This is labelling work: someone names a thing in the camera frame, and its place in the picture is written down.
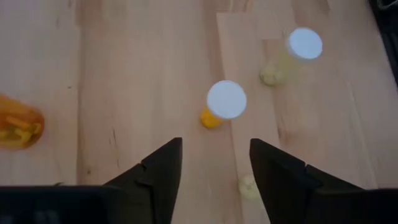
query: wooden surface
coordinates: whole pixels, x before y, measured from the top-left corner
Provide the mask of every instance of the wooden surface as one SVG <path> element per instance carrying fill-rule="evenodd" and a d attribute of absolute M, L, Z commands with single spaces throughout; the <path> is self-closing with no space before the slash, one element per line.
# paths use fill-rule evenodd
<path fill-rule="evenodd" d="M 26 151 L 0 150 L 0 184 L 76 184 L 80 30 L 76 1 L 0 1 L 0 92 L 43 112 Z"/>
<path fill-rule="evenodd" d="M 263 85 L 300 26 L 323 55 Z M 0 91 L 48 124 L 32 149 L 0 151 L 0 184 L 103 184 L 180 136 L 173 223 L 269 222 L 237 188 L 251 138 L 360 187 L 398 187 L 397 87 L 366 0 L 3 0 L 0 29 Z M 199 114 L 223 79 L 248 108 L 209 131 Z"/>

